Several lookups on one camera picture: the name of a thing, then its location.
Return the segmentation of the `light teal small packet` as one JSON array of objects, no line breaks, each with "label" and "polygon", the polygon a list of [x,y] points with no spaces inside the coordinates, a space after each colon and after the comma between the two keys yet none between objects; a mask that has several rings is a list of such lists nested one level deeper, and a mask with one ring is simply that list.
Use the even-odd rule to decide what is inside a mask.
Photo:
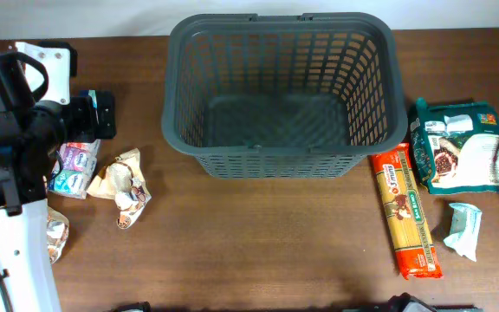
[{"label": "light teal small packet", "polygon": [[476,247],[482,222],[482,211],[474,205],[450,203],[453,210],[450,233],[444,244],[459,256],[476,261]]}]

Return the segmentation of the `multicolour tissue pack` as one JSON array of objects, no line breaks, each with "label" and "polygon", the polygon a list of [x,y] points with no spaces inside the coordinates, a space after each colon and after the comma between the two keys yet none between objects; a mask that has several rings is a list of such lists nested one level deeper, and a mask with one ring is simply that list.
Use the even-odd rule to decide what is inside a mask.
[{"label": "multicolour tissue pack", "polygon": [[100,140],[92,143],[65,143],[59,150],[61,161],[55,163],[49,191],[71,198],[85,199],[97,163]]}]

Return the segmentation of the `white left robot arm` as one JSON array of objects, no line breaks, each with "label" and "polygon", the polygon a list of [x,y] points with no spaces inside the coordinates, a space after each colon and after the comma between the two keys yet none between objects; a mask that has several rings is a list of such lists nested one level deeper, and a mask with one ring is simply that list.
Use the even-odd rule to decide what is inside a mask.
[{"label": "white left robot arm", "polygon": [[0,54],[0,311],[58,311],[47,249],[45,182],[61,145],[110,140],[114,97],[45,99],[49,73],[32,56]]}]

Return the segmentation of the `green coffee bean bag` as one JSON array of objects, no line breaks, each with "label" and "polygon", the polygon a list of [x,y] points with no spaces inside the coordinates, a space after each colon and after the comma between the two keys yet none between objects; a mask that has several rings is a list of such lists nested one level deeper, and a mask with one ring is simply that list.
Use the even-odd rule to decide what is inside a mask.
[{"label": "green coffee bean bag", "polygon": [[430,194],[499,193],[499,117],[489,103],[419,98],[409,131],[418,180]]}]

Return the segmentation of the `orange spaghetti packet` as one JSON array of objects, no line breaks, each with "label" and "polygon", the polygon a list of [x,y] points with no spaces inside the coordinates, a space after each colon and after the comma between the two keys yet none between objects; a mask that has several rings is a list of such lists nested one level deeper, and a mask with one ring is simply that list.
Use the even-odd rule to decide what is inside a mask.
[{"label": "orange spaghetti packet", "polygon": [[396,262],[403,278],[441,278],[443,272],[419,196],[409,145],[370,157]]}]

